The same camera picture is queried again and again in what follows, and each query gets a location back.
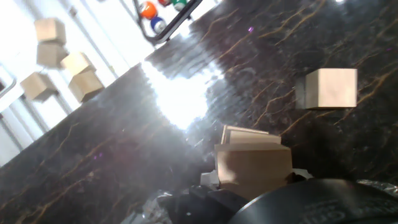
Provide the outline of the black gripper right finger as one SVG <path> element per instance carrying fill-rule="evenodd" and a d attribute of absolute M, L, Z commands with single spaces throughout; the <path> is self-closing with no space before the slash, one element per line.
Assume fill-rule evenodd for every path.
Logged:
<path fill-rule="evenodd" d="M 312 179 L 313 175 L 306 169 L 292 169 L 292 173 L 287 178 L 288 184 L 293 184 L 296 182 L 306 181 Z"/>

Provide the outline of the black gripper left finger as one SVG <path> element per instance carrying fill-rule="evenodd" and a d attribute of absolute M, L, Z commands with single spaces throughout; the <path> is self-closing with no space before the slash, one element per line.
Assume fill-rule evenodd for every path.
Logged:
<path fill-rule="evenodd" d="M 220 189 L 216 170 L 202 173 L 200 184 L 190 187 L 177 198 L 177 223 L 228 223 L 248 200 Z"/>

